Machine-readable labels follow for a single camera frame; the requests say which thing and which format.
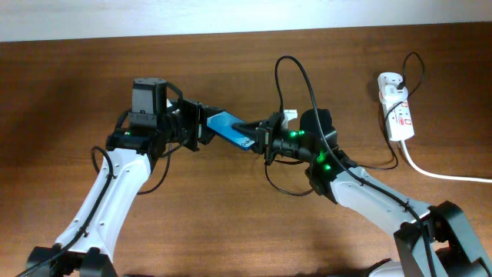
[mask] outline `brown wood surface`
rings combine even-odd
[[[409,51],[427,74],[411,99],[414,161],[432,172],[492,177],[492,25],[338,28],[228,35],[103,38],[0,44],[0,271],[14,275],[36,245],[50,246],[96,174],[89,159],[131,105],[133,78],[156,76],[187,98],[247,121],[278,108],[274,63],[299,58],[339,144],[377,165],[391,154],[378,123],[376,77],[401,71]],[[411,87],[420,74],[407,67]],[[286,108],[311,108],[292,62],[281,66]],[[145,188],[163,172],[160,162]],[[273,165],[284,188],[308,188],[305,165]],[[406,162],[375,178],[413,198],[451,200],[492,255],[492,186],[431,179]],[[393,239],[326,198],[282,195],[262,157],[219,138],[172,156],[168,178],[138,196],[115,250],[119,274],[295,275],[363,268],[397,258]]]

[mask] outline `green led indicator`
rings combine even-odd
[[[317,163],[322,163],[326,159],[326,154],[323,151],[320,152],[320,155],[316,158]]]

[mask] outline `white adapter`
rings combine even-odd
[[[383,104],[384,117],[387,117],[389,110],[402,102],[387,117],[386,130],[388,138],[392,142],[403,141],[415,135],[414,123],[410,116],[410,108],[407,101],[408,90],[406,87],[397,89],[402,81],[401,75],[393,72],[381,73],[377,77],[379,99],[381,104]]]

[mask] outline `white cable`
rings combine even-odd
[[[486,183],[492,183],[492,179],[483,179],[483,178],[473,178],[473,177],[460,177],[460,176],[448,176],[448,175],[440,175],[440,174],[434,174],[430,172],[426,172],[425,170],[419,168],[417,165],[415,165],[414,161],[410,158],[410,154],[408,154],[407,146],[405,145],[405,141],[400,141],[400,146],[401,149],[403,150],[403,153],[405,154],[405,158],[407,159],[408,163],[418,172],[427,175],[429,177],[434,177],[434,178],[439,178],[439,179],[446,179],[446,180],[455,180],[455,181],[469,181],[469,182],[486,182]]]

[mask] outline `white power strip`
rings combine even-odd
[[[406,87],[403,87],[400,90],[397,89],[402,80],[403,78],[401,75],[393,72],[381,73],[379,77],[377,77],[377,83],[379,84],[379,99],[383,105],[384,117],[386,118],[387,112],[401,102],[401,104],[399,104],[399,106],[396,107],[387,117],[386,130],[388,133],[388,138],[392,142],[400,143],[399,146],[402,148],[405,158],[410,166],[429,177],[455,181],[492,183],[492,179],[448,176],[430,173],[415,165],[414,161],[412,161],[410,157],[410,154],[408,153],[407,145],[405,144],[405,140],[413,137],[415,132],[414,123],[412,122],[412,118],[410,116],[410,108],[408,107],[408,90]]]

